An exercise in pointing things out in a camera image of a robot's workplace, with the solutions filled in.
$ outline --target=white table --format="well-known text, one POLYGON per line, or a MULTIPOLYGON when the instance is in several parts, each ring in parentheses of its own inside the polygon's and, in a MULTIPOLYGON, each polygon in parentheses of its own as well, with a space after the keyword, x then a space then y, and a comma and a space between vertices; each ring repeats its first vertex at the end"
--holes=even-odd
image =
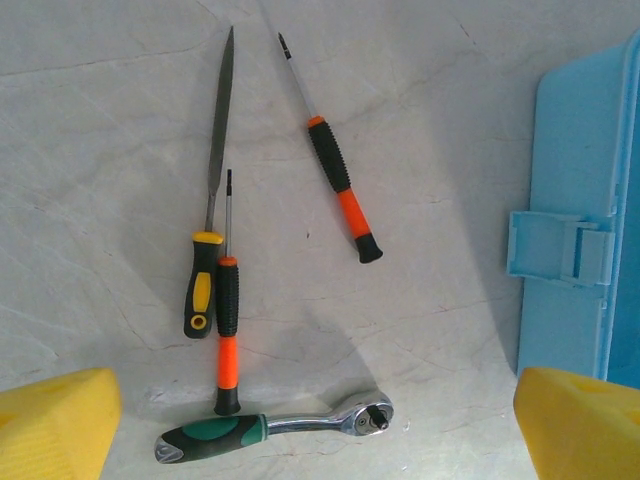
MULTIPOLYGON (((113 367, 105 479, 533 479, 512 411, 541 75, 624 41, 636 0, 266 2, 385 254, 360 265, 254 0, 24 0, 0 8, 0 388, 113 367), (244 411, 322 411, 375 383, 384 435, 277 436, 163 466, 212 413, 216 339, 182 334, 222 47, 235 25, 244 411)), ((216 226, 223 226, 218 203, 216 226)))

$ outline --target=screwdriver handle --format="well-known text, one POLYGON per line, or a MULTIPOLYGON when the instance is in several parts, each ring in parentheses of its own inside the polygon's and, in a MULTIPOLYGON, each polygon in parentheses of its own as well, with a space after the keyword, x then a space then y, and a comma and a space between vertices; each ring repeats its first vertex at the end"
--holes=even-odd
POLYGON ((313 143, 322 169, 329 179, 331 187, 338 194, 340 207, 360 254, 360 263, 371 263, 382 257, 382 250, 378 248, 367 219, 351 188, 347 167, 331 127, 321 116, 313 117, 307 126, 311 143, 313 143))
POLYGON ((222 257, 216 270, 216 318, 218 322, 218 395, 214 411, 221 416, 240 410, 238 402, 238 261, 222 257))
POLYGON ((215 318, 214 273, 223 238, 215 232, 195 232, 192 239, 193 268, 184 302, 184 334, 205 338, 215 318))
POLYGON ((160 463, 184 463, 215 457, 267 439, 264 415, 212 418, 163 433, 156 441, 160 463))

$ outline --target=blue plastic latch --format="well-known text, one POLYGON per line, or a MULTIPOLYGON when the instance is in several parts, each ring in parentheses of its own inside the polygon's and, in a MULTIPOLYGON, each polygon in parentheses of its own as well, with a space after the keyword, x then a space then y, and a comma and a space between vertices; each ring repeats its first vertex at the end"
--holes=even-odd
POLYGON ((611 284, 615 234, 577 215, 513 212, 509 275, 571 286, 611 284))

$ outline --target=metal tool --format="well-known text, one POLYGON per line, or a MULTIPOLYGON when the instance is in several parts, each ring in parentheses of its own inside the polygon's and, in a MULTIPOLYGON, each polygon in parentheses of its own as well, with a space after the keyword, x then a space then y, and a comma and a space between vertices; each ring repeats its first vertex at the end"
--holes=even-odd
POLYGON ((224 256, 216 270, 216 319, 218 322, 218 396, 214 411, 233 415, 240 410, 238 402, 238 305, 240 281, 238 260, 231 255, 231 169, 227 170, 227 218, 224 229, 224 256))
POLYGON ((155 444, 160 463, 184 463, 215 457, 259 443, 269 435, 334 430, 355 437, 384 432, 393 404, 380 391, 352 395, 326 415, 267 417, 262 414, 212 418, 164 433, 155 444))
POLYGON ((189 338, 204 338, 209 335, 214 320, 214 272, 218 260, 218 249, 223 237, 213 231, 213 211, 216 193, 220 186, 224 144, 227 138, 227 121, 231 103, 233 83, 233 27, 222 55, 218 96, 213 119, 211 156, 209 158, 209 194, 204 231, 195 232, 193 239, 193 268, 184 303, 184 334, 189 338))
POLYGON ((378 248, 367 219, 362 213, 360 204, 351 188, 351 180, 349 179, 349 173, 342 158, 338 142, 336 142, 333 131, 327 121, 317 114, 309 91, 302 81, 302 77, 293 61, 291 51, 281 33, 278 33, 278 40, 309 112, 307 129, 311 137, 311 143, 331 187, 338 195, 340 207, 360 254, 360 263, 371 263, 382 257, 382 250, 378 248))

